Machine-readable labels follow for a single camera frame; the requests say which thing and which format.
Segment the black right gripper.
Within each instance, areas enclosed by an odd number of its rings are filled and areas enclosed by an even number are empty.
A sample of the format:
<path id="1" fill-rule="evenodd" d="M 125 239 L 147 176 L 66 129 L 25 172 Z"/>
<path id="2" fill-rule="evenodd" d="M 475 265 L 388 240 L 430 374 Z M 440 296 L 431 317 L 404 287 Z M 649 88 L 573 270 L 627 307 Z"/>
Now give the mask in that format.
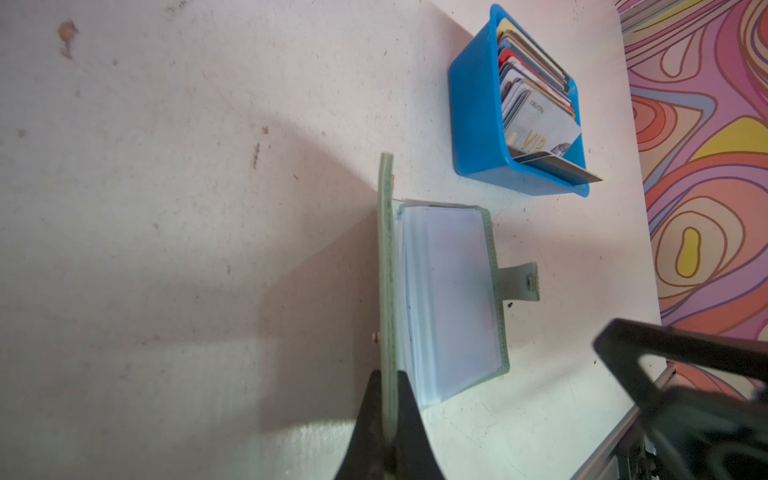
<path id="1" fill-rule="evenodd" d="M 641 408 L 661 479 L 765 479 L 767 396 L 738 400 L 673 387 L 661 393 L 644 372 L 645 355 L 767 380 L 767 344 L 616 318 L 593 349 Z"/>

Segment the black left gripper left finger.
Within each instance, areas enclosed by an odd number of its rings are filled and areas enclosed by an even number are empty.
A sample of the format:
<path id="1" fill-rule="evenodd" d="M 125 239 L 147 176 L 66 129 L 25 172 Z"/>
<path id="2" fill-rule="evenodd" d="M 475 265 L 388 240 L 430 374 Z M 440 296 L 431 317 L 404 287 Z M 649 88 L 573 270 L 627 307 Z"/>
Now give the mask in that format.
<path id="1" fill-rule="evenodd" d="M 381 480 L 385 477 L 381 372 L 371 373 L 346 454 L 336 480 Z"/>

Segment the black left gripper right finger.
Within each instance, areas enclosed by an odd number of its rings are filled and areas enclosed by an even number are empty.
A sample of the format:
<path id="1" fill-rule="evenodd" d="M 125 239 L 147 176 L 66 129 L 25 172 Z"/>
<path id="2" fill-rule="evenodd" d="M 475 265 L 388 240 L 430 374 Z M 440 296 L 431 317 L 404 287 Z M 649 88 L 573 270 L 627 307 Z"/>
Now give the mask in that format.
<path id="1" fill-rule="evenodd" d="M 399 371 L 398 418 L 394 439 L 394 476 L 396 479 L 445 478 L 432 451 L 418 403 L 407 374 Z"/>

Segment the green card holder wallet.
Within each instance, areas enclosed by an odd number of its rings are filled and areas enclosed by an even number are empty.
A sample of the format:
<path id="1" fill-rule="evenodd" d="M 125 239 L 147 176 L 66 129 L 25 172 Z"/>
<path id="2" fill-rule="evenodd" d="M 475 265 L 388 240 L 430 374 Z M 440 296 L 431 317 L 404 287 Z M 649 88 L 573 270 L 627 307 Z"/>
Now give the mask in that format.
<path id="1" fill-rule="evenodd" d="M 400 417 L 399 376 L 425 409 L 510 370 L 504 304 L 540 299 L 536 263 L 501 268 L 480 206 L 397 200 L 394 157 L 378 178 L 382 430 Z"/>

